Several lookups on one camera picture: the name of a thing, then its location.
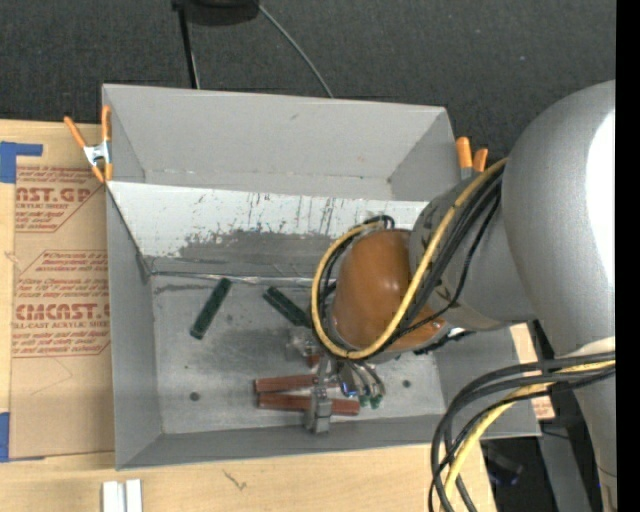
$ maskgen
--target blue tape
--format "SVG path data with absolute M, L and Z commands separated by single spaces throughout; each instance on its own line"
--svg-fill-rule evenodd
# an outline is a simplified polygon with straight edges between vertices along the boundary
M 0 182 L 16 182 L 16 161 L 18 156 L 42 156 L 42 144 L 19 144 L 0 142 Z
M 0 413 L 0 462 L 9 460 L 9 413 Z

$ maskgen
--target orange rubber cover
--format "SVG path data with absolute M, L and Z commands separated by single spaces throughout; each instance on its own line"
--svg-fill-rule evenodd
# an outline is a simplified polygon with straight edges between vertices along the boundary
M 390 323 L 409 287 L 409 231 L 376 231 L 353 243 L 338 274 L 332 318 L 342 339 L 366 348 Z M 433 314 L 425 306 L 415 322 Z M 444 325 L 441 318 L 403 336 L 389 351 L 410 350 L 432 338 Z

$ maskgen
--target cardboard box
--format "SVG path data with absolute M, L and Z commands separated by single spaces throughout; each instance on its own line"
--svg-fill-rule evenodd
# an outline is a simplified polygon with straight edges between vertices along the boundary
M 80 129 L 97 142 L 96 126 Z M 15 274 L 9 456 L 111 450 L 104 188 L 62 123 L 2 121 L 0 141 L 42 145 L 17 158 L 14 248 L 3 254 Z

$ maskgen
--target white plastic piece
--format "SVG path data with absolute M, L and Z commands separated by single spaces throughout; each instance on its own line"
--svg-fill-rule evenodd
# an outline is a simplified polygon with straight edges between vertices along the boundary
M 142 482 L 139 479 L 104 482 L 102 512 L 142 512 Z
M 615 349 L 616 337 L 609 336 L 608 338 L 602 338 L 596 341 L 592 341 L 591 343 L 587 343 L 586 345 L 580 347 L 578 350 L 574 350 L 569 354 L 558 356 L 558 359 L 563 359 L 566 357 L 590 356 L 593 354 L 604 354 L 605 352 L 614 352 Z

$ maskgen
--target dark green object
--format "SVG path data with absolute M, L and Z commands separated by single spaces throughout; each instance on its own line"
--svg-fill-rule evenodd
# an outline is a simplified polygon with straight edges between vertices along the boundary
M 377 409 L 378 407 L 380 407 L 380 402 L 382 402 L 382 395 L 374 396 L 369 400 L 369 404 L 371 405 L 372 409 Z
M 293 325 L 311 328 L 307 314 L 276 287 L 270 286 L 262 296 Z
M 211 292 L 207 303 L 204 305 L 204 308 L 202 308 L 202 311 L 200 311 L 198 318 L 196 318 L 196 321 L 190 331 L 191 336 L 199 340 L 204 337 L 207 329 L 213 321 L 213 317 L 216 316 L 216 313 L 218 312 L 218 309 L 220 309 L 224 298 L 227 296 L 229 288 L 231 288 L 231 281 L 229 281 L 227 278 L 220 279 L 218 285 Z

